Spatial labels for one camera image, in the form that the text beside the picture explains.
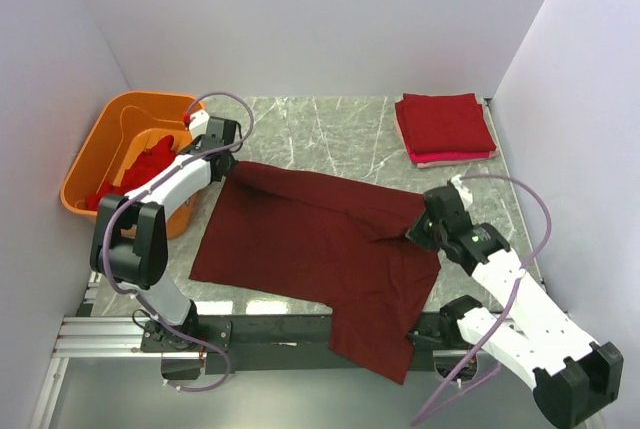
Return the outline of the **dark red t shirt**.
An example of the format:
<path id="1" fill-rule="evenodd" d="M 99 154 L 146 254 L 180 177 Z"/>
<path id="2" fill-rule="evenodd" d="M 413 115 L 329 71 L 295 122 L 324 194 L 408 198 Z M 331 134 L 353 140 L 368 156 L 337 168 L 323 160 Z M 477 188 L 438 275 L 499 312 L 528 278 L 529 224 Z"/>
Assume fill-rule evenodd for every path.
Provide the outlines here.
<path id="1" fill-rule="evenodd" d="M 190 276 L 328 306 L 330 348 L 402 383 L 408 333 L 440 271 L 436 254 L 406 236 L 422 210 L 416 193 L 242 161 Z"/>

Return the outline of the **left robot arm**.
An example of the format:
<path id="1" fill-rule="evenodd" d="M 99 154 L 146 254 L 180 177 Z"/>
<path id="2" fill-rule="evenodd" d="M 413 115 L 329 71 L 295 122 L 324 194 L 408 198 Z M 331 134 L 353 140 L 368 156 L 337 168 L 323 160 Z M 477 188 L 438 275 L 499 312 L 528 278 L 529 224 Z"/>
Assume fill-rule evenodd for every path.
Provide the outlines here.
<path id="1" fill-rule="evenodd" d="M 149 182 L 124 195 L 108 194 L 98 206 L 91 269 L 110 275 L 118 290 L 143 303 L 173 327 L 197 323 L 192 301 L 168 273 L 167 221 L 197 192 L 236 165 L 230 145 L 241 134 L 237 121 L 192 118 L 192 142 Z"/>

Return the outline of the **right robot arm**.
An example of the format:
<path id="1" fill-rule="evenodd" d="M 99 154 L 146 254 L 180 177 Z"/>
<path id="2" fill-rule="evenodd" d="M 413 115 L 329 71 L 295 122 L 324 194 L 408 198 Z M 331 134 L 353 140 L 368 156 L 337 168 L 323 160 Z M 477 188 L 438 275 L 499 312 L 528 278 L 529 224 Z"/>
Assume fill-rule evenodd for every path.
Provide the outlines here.
<path id="1" fill-rule="evenodd" d="M 472 296 L 441 307 L 435 329 L 414 331 L 427 342 L 485 351 L 531 390 L 545 419 L 575 428 L 619 395 L 624 358 L 611 342 L 581 329 L 533 279 L 507 239 L 491 224 L 473 223 L 470 191 L 448 181 L 424 193 L 425 210 L 409 229 L 419 247 L 443 252 L 502 306 L 496 315 Z"/>

